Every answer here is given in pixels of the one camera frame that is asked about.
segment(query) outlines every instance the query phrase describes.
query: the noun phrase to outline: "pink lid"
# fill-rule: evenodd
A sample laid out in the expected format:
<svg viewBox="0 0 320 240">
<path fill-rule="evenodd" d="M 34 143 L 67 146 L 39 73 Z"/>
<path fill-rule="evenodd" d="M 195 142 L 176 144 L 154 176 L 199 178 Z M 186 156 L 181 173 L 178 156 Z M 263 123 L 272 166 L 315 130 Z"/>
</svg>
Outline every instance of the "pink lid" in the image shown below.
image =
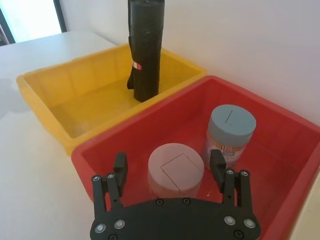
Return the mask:
<svg viewBox="0 0 320 240">
<path fill-rule="evenodd" d="M 169 143 L 158 147 L 148 162 L 148 183 L 159 198 L 196 197 L 204 163 L 191 147 Z"/>
</svg>

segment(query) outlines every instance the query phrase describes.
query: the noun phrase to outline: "black cylindrical object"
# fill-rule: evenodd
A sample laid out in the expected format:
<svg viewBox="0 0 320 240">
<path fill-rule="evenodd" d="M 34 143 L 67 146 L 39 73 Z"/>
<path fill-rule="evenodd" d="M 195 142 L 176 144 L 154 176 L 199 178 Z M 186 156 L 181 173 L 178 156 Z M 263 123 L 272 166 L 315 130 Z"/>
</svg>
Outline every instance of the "black cylindrical object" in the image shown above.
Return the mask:
<svg viewBox="0 0 320 240">
<path fill-rule="evenodd" d="M 144 102 L 159 92 L 165 0 L 129 0 L 129 44 L 133 59 L 127 87 Z"/>
</svg>

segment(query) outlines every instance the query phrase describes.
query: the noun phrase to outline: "light blue cap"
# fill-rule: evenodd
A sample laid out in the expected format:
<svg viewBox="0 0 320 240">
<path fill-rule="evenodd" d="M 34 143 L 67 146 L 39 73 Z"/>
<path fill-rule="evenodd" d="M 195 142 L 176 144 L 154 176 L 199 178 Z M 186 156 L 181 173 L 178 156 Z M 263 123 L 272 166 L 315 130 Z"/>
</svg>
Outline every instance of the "light blue cap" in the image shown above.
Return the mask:
<svg viewBox="0 0 320 240">
<path fill-rule="evenodd" d="M 210 135 L 227 147 L 242 147 L 249 143 L 256 128 L 255 117 L 242 107 L 220 105 L 210 117 L 208 130 Z"/>
</svg>

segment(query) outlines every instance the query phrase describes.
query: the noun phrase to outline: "white tabletop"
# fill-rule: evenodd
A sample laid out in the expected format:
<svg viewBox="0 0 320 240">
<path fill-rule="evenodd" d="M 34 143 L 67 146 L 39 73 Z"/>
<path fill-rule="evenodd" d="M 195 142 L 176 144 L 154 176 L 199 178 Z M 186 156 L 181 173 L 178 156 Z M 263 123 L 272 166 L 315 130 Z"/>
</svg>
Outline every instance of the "white tabletop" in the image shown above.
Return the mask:
<svg viewBox="0 0 320 240">
<path fill-rule="evenodd" d="M 16 77 L 114 45 L 67 32 L 0 47 L 0 239 L 88 240 L 93 215 L 70 157 L 22 99 Z"/>
</svg>

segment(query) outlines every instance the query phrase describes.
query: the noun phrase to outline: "jar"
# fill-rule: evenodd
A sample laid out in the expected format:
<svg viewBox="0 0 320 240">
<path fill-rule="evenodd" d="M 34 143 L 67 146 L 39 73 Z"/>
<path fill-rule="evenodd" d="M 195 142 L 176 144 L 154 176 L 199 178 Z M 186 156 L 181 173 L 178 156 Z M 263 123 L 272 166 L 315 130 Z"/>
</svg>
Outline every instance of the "jar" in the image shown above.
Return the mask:
<svg viewBox="0 0 320 240">
<path fill-rule="evenodd" d="M 210 116 L 203 161 L 210 169 L 210 152 L 219 149 L 226 162 L 226 168 L 233 167 L 249 143 L 256 128 L 255 117 L 236 105 L 220 105 Z"/>
</svg>

